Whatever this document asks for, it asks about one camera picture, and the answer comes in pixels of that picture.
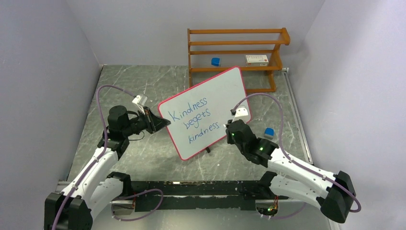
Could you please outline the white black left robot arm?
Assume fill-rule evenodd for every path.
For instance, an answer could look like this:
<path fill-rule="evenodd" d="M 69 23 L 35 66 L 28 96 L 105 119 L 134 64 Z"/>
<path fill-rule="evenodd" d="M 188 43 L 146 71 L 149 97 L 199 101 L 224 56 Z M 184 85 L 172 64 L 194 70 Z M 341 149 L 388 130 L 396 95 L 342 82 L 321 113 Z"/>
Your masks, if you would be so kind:
<path fill-rule="evenodd" d="M 171 122 L 154 115 L 148 107 L 138 112 L 117 105 L 109 110 L 107 132 L 77 177 L 59 193 L 45 200 L 44 229 L 90 230 L 93 221 L 110 201 L 134 194 L 131 177 L 109 172 L 130 144 L 129 137 L 147 131 L 154 134 Z"/>

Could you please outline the pink framed whiteboard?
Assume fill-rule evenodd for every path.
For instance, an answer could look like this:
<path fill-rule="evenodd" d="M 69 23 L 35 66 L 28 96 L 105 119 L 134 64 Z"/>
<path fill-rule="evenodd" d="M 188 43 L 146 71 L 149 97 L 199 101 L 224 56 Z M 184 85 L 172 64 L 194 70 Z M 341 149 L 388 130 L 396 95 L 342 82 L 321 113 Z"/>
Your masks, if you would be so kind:
<path fill-rule="evenodd" d="M 169 136 L 186 161 L 226 136 L 231 109 L 247 95 L 239 67 L 232 67 L 192 86 L 158 105 L 170 121 Z"/>

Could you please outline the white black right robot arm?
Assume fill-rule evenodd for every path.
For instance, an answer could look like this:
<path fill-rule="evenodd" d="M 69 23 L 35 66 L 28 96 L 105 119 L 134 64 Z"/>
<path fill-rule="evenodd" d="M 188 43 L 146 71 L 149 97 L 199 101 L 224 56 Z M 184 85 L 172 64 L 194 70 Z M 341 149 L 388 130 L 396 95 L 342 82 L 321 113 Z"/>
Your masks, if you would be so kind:
<path fill-rule="evenodd" d="M 284 153 L 276 143 L 256 137 L 242 120 L 229 120 L 225 128 L 228 144 L 249 162 L 268 169 L 258 186 L 263 198 L 287 196 L 319 208 L 331 221 L 346 221 L 356 197 L 349 174 L 328 172 Z"/>

